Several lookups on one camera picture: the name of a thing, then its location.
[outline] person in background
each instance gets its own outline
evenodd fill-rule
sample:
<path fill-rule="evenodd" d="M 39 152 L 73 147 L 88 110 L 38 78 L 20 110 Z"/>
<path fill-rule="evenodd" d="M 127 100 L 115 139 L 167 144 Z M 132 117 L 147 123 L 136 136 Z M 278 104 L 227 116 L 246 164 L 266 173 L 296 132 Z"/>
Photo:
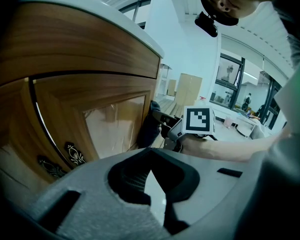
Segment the person in background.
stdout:
<path fill-rule="evenodd" d="M 251 93 L 249 92 L 249 94 L 247 96 L 245 96 L 245 98 L 243 100 L 241 109 L 243 111 L 246 111 L 250 103 L 251 103 Z"/>
<path fill-rule="evenodd" d="M 300 64 L 300 0 L 207 1 L 217 13 L 222 13 L 225 17 L 236 19 L 252 14 L 260 3 L 271 1 L 287 30 L 287 40 L 290 43 L 293 68 L 298 69 Z M 185 135 L 185 138 L 181 141 L 183 146 L 181 152 L 200 158 L 247 162 L 252 154 L 258 151 L 265 151 L 278 140 L 288 138 L 290 132 L 288 121 L 283 130 L 276 135 L 240 143 L 198 139 L 192 135 Z"/>

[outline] white countertop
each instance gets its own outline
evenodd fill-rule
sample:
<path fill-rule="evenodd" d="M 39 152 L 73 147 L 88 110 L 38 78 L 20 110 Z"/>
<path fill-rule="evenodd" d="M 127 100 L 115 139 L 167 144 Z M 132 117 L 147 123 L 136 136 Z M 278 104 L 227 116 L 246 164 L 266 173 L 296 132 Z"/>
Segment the white countertop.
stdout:
<path fill-rule="evenodd" d="M 159 57 L 163 58 L 165 55 L 162 48 L 143 29 L 120 11 L 101 0 L 20 0 L 20 2 L 46 2 L 78 8 L 117 25 L 139 39 Z"/>

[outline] ceiling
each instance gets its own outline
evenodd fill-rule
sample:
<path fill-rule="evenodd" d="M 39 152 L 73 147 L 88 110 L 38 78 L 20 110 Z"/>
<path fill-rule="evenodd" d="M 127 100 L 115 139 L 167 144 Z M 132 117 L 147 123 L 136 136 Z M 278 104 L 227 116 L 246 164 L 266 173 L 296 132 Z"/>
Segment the ceiling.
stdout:
<path fill-rule="evenodd" d="M 136 0 L 102 1 L 120 9 Z M 172 0 L 172 2 L 181 22 L 193 21 L 203 10 L 200 0 Z M 270 2 L 262 3 L 252 15 L 240 19 L 236 26 L 228 27 L 218 23 L 217 26 L 222 35 L 244 43 L 261 55 L 265 55 L 287 77 L 293 74 L 287 31 Z"/>

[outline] human arm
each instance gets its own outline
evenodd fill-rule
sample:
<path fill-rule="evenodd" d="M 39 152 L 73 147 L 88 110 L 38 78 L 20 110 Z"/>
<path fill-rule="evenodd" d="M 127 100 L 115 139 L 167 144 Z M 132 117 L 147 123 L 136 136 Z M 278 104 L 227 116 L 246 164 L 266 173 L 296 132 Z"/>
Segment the human arm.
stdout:
<path fill-rule="evenodd" d="M 247 162 L 252 154 L 267 150 L 274 142 L 287 138 L 289 134 L 287 126 L 276 135 L 244 142 L 207 140 L 188 134 L 180 141 L 181 153 L 206 159 Z"/>

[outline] pink object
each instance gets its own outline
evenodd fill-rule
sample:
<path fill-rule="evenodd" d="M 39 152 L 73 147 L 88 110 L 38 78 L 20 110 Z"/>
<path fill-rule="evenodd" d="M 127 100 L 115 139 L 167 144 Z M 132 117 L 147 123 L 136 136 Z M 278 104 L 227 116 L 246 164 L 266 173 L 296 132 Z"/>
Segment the pink object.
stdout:
<path fill-rule="evenodd" d="M 223 125 L 227 128 L 229 128 L 233 123 L 233 120 L 230 118 L 230 117 L 226 117 L 224 122 L 223 122 Z"/>

